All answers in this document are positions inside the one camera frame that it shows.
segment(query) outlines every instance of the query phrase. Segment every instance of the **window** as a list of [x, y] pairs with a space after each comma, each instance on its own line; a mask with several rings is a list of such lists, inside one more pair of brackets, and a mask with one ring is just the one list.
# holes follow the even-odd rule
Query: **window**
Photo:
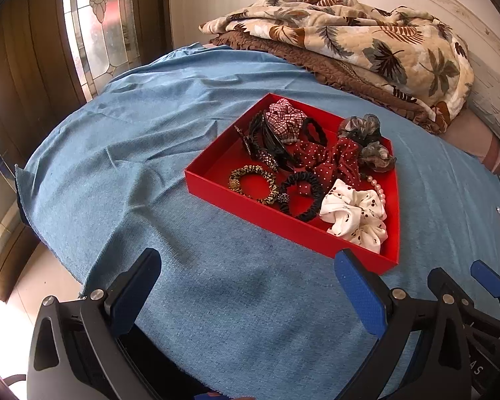
[[86, 100], [140, 65], [132, 0], [63, 0], [65, 26]]

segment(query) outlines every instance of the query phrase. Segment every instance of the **white scrunchie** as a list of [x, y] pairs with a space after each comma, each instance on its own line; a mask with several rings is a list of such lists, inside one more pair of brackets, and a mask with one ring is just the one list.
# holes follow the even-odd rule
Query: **white scrunchie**
[[337, 179], [324, 197], [320, 218], [333, 224], [328, 233], [378, 254], [387, 239], [387, 214], [373, 189], [356, 191]]

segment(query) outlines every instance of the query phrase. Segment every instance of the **blue bed sheet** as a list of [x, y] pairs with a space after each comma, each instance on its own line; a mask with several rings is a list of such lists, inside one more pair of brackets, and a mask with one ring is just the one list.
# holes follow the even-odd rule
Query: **blue bed sheet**
[[500, 179], [410, 121], [265, 53], [193, 45], [114, 79], [17, 168], [30, 224], [87, 290], [156, 248], [163, 271], [137, 324], [211, 388], [333, 399], [375, 341], [333, 261], [190, 195], [184, 181], [185, 166], [267, 92], [343, 117], [376, 114], [398, 158], [401, 206], [400, 265], [385, 282], [430, 298], [428, 272], [442, 266], [500, 316], [469, 275], [476, 259], [500, 272]]

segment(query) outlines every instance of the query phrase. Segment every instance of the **red and white checkered scrunchie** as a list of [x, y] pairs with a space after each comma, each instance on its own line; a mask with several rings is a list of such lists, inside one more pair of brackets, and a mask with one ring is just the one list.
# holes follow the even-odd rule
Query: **red and white checkered scrunchie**
[[294, 108], [288, 100], [282, 98], [265, 110], [265, 119], [270, 128], [283, 144], [293, 144], [298, 141], [300, 128], [307, 116]]

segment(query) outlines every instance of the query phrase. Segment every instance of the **pearl strand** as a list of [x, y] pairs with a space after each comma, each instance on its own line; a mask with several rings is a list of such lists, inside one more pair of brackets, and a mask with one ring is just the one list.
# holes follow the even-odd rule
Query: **pearl strand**
[[374, 190], [378, 194], [378, 198], [380, 199], [382, 204], [385, 206], [385, 203], [386, 203], [385, 194], [383, 193], [383, 189], [382, 189], [381, 185], [372, 176], [367, 176], [367, 182], [370, 183], [374, 187]]

